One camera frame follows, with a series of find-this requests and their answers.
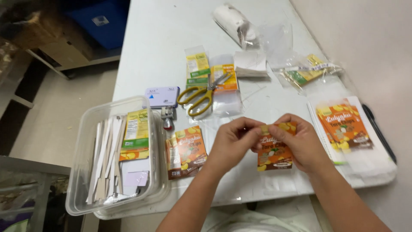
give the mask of table surface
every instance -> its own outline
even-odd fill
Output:
[[[146,88],[185,86],[184,49],[203,45],[209,57],[234,54],[241,48],[213,21],[211,13],[224,0],[132,0],[120,59],[113,101],[143,95]],[[232,3],[255,25],[287,21],[293,28],[293,49],[299,54],[324,57],[305,25],[288,0],[240,0]],[[308,98],[293,88],[283,88],[270,73],[270,80],[239,79],[243,116],[272,123],[284,113],[297,114],[311,121]],[[346,91],[336,77],[333,88]],[[192,125],[182,108],[177,108],[176,130]],[[277,170],[258,172],[257,157],[249,151],[238,166],[219,183],[213,206],[312,194],[313,189],[303,172]],[[337,169],[345,176],[344,167]],[[345,178],[354,188],[384,185],[396,173],[374,178]],[[167,212],[187,189],[192,178],[172,181],[170,194],[161,202],[138,209],[107,215],[100,219],[123,218]]]

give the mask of plastic container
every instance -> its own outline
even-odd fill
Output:
[[[116,206],[113,208],[103,209],[94,212],[97,218],[102,220],[111,220],[116,218],[123,218],[123,217],[130,217],[134,216],[135,210],[150,204],[154,204],[160,201],[163,201],[166,196],[170,193],[171,190],[171,182],[168,179],[167,175],[167,152],[165,149],[165,145],[161,142],[166,139],[166,131],[163,129],[162,119],[160,118],[160,113],[157,111],[153,111],[154,120],[156,123],[157,128],[157,138],[158,147],[159,147],[159,168],[160,168],[160,186],[153,191],[153,193],[143,200],[134,201],[127,205]]]
[[[104,48],[123,45],[126,31],[127,0],[64,1],[63,11],[74,19]]]
[[[90,108],[87,110],[81,120],[73,165],[70,172],[69,185],[66,198],[66,210],[71,215],[82,215],[95,212],[98,210],[108,209],[115,206],[121,206],[133,201],[142,200],[155,192],[161,186],[160,168],[159,168],[159,145],[157,139],[156,118],[150,108],[147,109],[149,120],[149,159],[150,170],[149,179],[146,188],[140,191],[140,194],[117,202],[104,203],[96,201],[93,204],[87,204],[90,186],[90,175],[92,171],[94,138],[96,134],[97,123],[111,116],[126,115],[129,112],[143,109],[149,105],[149,100],[144,96],[135,96],[104,105]]]

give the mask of hand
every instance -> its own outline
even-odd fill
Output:
[[[212,167],[221,175],[230,171],[242,160],[250,148],[260,145],[258,145],[262,134],[260,125],[264,123],[245,117],[222,125],[216,134],[205,166]]]
[[[284,142],[293,153],[293,163],[306,174],[318,173],[328,168],[335,168],[323,148],[312,124],[294,115],[285,114],[274,124],[296,121],[296,135],[293,136],[275,125],[269,127],[269,133]]]

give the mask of cardboard box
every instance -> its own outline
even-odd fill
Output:
[[[80,29],[70,21],[64,24],[63,34],[57,42],[39,48],[66,69],[87,65],[93,57],[93,50]]]

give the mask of black pen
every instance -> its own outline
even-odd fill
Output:
[[[362,104],[363,111],[365,112],[366,116],[368,117],[370,123],[372,124],[373,129],[375,129],[376,134],[378,135],[379,140],[382,142],[383,146],[385,147],[386,151],[388,152],[389,156],[392,158],[393,162],[396,164],[396,156],[393,153],[391,147],[389,146],[388,142],[386,141],[385,137],[383,136],[381,130],[379,129],[378,125],[375,122],[375,116],[373,116],[372,111],[369,107],[365,104]]]

